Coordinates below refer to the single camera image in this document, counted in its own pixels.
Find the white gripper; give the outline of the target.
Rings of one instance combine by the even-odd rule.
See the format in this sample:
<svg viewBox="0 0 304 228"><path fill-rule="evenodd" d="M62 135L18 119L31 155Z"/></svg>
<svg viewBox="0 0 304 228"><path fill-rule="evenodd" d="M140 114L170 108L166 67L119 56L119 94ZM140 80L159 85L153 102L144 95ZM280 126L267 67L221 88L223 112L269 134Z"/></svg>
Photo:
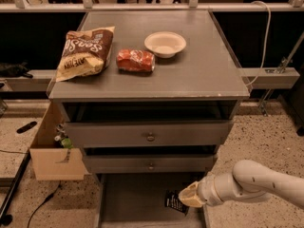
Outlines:
<svg viewBox="0 0 304 228"><path fill-rule="evenodd" d="M179 192L179 200L186 206L201 208L204 204L223 204L215 187L215 175L207 175L199 182L194 181Z"/></svg>

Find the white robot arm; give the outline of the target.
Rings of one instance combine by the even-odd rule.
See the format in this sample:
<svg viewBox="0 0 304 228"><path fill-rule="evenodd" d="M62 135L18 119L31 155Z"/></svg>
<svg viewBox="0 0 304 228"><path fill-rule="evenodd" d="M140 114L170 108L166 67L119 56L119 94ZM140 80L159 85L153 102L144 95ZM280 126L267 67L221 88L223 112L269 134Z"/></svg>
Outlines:
<svg viewBox="0 0 304 228"><path fill-rule="evenodd" d="M304 180L276 172L256 161L238 161L231 172L208 174L194 181L179 193L187 206L201 208L217 206L225 201L262 202L276 195L289 203L304 208Z"/></svg>

